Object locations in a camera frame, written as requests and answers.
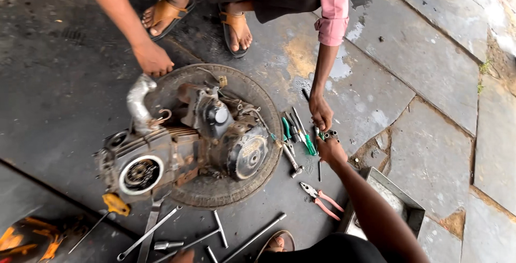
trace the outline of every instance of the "sandal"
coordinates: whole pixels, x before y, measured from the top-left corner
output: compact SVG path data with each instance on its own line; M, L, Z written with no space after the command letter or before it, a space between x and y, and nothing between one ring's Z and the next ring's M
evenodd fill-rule
M188 0L188 5L186 5L186 8L177 8L176 6L169 3L167 0L158 0L158 2L155 5L154 8L154 16L153 16L153 22L152 26L156 25L159 21L165 20L168 18L173 18L172 22L161 32L160 35L154 36L149 33L149 37L152 41L158 41L159 39L163 38L165 35L167 35L174 26L181 21L181 19L188 15L192 9L195 8L195 0Z
M273 240L276 241L276 245L278 244L277 238L282 238L284 245L283 247L269 247L270 243L272 243ZM258 262L258 259L260 258L260 255L263 252L292 252L296 250L296 245L294 244L292 234L289 231L281 230L279 232L276 232L270 239L267 241L267 243L261 248L260 253L258 254L258 257L255 260L255 263Z
M219 15L220 15L220 22L223 24L224 28L224 39L226 41L226 46L229 49L229 52L233 54L234 57L240 58L247 53L247 49L242 49L242 45L240 44L240 39L242 35L243 26L246 23L246 15L231 15L226 12L224 12L224 7L222 4L219 4ZM236 32L236 38L238 40L239 48L237 51L231 50L231 36L230 36L230 28L232 27L233 30Z

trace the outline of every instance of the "person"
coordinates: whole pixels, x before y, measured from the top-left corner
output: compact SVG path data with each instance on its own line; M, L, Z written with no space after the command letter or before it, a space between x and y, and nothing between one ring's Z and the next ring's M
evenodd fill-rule
M332 233L305 250L294 251L292 235L282 230L265 244L257 262L353 262L429 263L407 223L347 163L348 157L334 138L317 139L321 161L339 176L368 241L344 233ZM184 251L171 263L192 263L194 252Z
M195 6L194 0L159 0L140 19L128 0L96 0L125 35L144 73L155 77L172 70L174 63L154 41L164 37ZM348 0L213 0L219 5L224 36L230 52L242 57L252 42L244 12L254 11L261 23L285 14L322 8L315 23L319 54L310 93L310 111L322 130L331 128L333 111L323 97L325 82L343 41L348 23Z

